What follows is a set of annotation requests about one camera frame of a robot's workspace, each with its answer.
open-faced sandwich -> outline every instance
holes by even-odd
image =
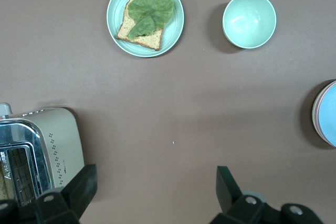
[[[116,38],[160,50],[164,26],[173,9],[173,0],[129,0]]]

mint green bowl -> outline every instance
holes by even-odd
[[[223,14],[226,38],[241,48],[256,48],[273,35],[277,16],[269,0],[231,0]]]

toaster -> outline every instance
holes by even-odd
[[[84,167],[74,115],[66,108],[12,114],[0,103],[0,199],[19,206],[63,188]]]

tabletop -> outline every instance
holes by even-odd
[[[230,0],[181,0],[178,42],[153,58],[111,38],[110,0],[0,0],[1,102],[77,117],[98,191],[89,223],[210,223],[216,168],[274,208],[288,202],[336,219],[336,149],[311,109],[335,78],[334,0],[270,0],[274,35],[256,49],[228,42]]]

screw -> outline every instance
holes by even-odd
[[[303,215],[303,212],[301,210],[301,208],[297,207],[297,206],[290,206],[289,210],[296,215]]]
[[[257,200],[251,196],[246,197],[246,202],[252,205],[255,205],[257,203]]]
[[[45,197],[45,198],[43,199],[43,201],[44,201],[44,202],[47,202],[47,201],[52,201],[53,199],[54,199],[54,196],[53,196],[53,195],[49,195],[49,196]]]
[[[3,203],[0,205],[0,210],[4,210],[7,207],[8,207],[8,203]]]

